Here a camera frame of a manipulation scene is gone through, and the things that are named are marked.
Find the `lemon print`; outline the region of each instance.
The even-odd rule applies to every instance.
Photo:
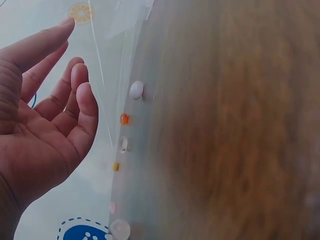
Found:
[[[77,3],[69,9],[69,16],[73,17],[78,25],[84,25],[94,18],[95,12],[87,3]]]

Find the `skin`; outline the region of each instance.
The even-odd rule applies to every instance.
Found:
[[[23,211],[65,181],[88,154],[98,104],[80,57],[70,60],[50,96],[28,106],[68,48],[75,21],[0,49],[0,239],[13,239]]]

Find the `white plastic surface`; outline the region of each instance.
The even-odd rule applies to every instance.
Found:
[[[82,57],[99,105],[96,139],[71,177],[24,212],[15,240],[63,240],[67,235],[77,240],[72,238],[73,234],[81,236],[81,240],[93,236],[104,239],[109,233],[112,163],[119,150],[119,117],[146,19],[141,11],[143,8],[149,11],[151,7],[141,0],[0,0],[0,48],[58,24],[72,6],[82,2],[92,9],[92,20],[77,24],[67,52],[37,92],[36,103],[50,94],[69,60]]]

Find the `orange bead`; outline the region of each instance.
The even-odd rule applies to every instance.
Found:
[[[123,125],[128,125],[129,123],[129,116],[127,114],[121,114],[121,117],[120,117],[120,124],[123,126]]]

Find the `white bead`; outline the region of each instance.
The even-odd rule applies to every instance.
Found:
[[[129,96],[133,100],[138,100],[142,97],[142,93],[144,92],[144,83],[142,81],[135,81],[132,83]]]
[[[110,231],[118,240],[128,240],[131,234],[129,223],[121,219],[117,219],[111,224]]]

